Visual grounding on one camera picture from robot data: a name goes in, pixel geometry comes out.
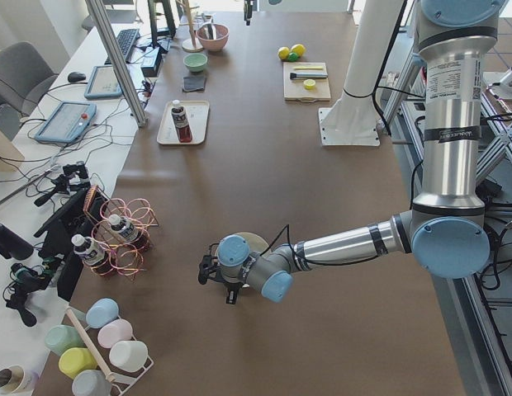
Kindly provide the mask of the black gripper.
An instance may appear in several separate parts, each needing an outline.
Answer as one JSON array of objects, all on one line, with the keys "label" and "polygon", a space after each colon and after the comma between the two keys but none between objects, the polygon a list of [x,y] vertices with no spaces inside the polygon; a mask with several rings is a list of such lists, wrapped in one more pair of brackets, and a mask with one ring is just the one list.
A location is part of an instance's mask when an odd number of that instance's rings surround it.
[{"label": "black gripper", "polygon": [[217,256],[212,253],[212,248],[218,246],[219,243],[212,243],[208,247],[208,253],[205,254],[199,264],[199,272],[197,280],[201,285],[205,285],[209,280],[221,283],[227,289],[227,304],[236,304],[239,290],[243,284],[236,282],[227,281],[220,272],[220,264]]},{"label": "black gripper", "polygon": [[251,24],[254,9],[254,0],[244,0],[244,21],[247,26]]}]

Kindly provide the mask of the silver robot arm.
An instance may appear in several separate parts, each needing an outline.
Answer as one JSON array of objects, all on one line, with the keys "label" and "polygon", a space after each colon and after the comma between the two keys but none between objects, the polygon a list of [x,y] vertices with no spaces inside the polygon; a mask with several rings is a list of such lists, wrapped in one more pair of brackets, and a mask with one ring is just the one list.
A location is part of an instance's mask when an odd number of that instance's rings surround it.
[{"label": "silver robot arm", "polygon": [[482,62],[498,36],[500,1],[420,1],[412,59],[426,64],[420,193],[389,220],[299,243],[253,251],[238,234],[210,246],[198,280],[225,285],[229,303],[248,285],[281,301],[297,271],[349,266],[391,252],[412,254],[430,273],[460,279],[490,256],[485,206],[476,195]]}]

